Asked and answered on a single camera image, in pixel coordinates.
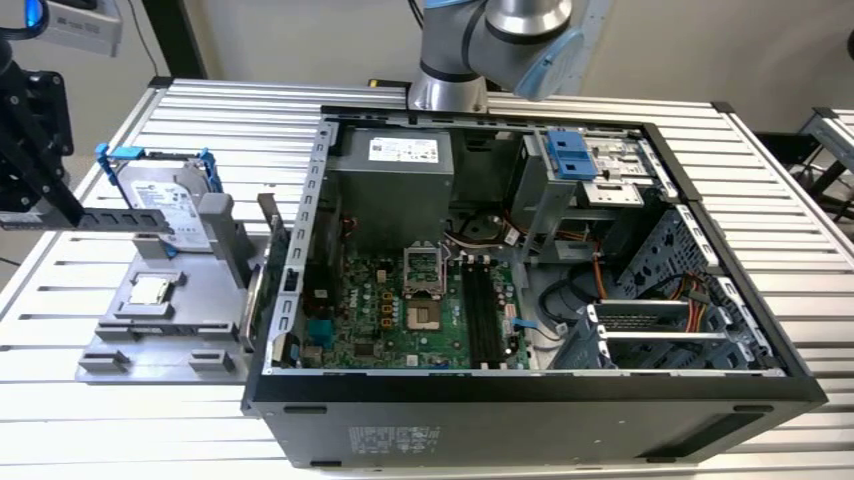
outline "sticker label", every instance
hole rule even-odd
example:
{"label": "sticker label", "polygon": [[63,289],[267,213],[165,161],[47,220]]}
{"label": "sticker label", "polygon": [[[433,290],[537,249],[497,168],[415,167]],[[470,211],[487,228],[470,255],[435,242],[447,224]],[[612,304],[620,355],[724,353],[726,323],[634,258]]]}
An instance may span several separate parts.
{"label": "sticker label", "polygon": [[175,183],[138,181],[131,184],[139,202],[138,208],[153,208],[163,212],[174,234],[161,235],[177,249],[210,249],[205,227],[193,204],[190,191]]}
{"label": "sticker label", "polygon": [[519,241],[519,230],[517,230],[515,228],[510,227],[510,231],[507,232],[507,235],[505,236],[505,243],[513,247],[517,244],[518,241]]}
{"label": "sticker label", "polygon": [[131,331],[134,333],[147,333],[151,335],[163,335],[163,329],[158,327],[132,327]]}
{"label": "sticker label", "polygon": [[361,455],[434,453],[442,427],[350,427],[353,453]]}
{"label": "sticker label", "polygon": [[439,141],[423,138],[373,138],[369,160],[439,163]]}

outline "slotted aluminum surface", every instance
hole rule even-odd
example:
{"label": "slotted aluminum surface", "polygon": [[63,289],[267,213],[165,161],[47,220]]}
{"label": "slotted aluminum surface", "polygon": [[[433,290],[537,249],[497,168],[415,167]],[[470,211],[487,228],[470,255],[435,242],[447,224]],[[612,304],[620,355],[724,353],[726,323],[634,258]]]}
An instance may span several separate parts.
{"label": "slotted aluminum surface", "polygon": [[[297,211],[321,104],[403,103],[398,89],[177,81],[147,91],[112,144],[179,152],[211,148],[235,215],[262,232],[259,192],[277,194],[286,216]],[[738,118],[708,103],[557,97],[533,104],[509,95],[493,96],[491,111],[658,124],[830,403],[697,466],[323,475],[853,478],[852,245],[793,189]],[[88,206],[119,205],[96,170],[78,195]],[[74,383],[82,349],[132,258],[127,235],[48,233],[0,294],[0,344],[11,347],[0,350],[0,478],[297,476],[265,423],[241,414],[242,387]]]}

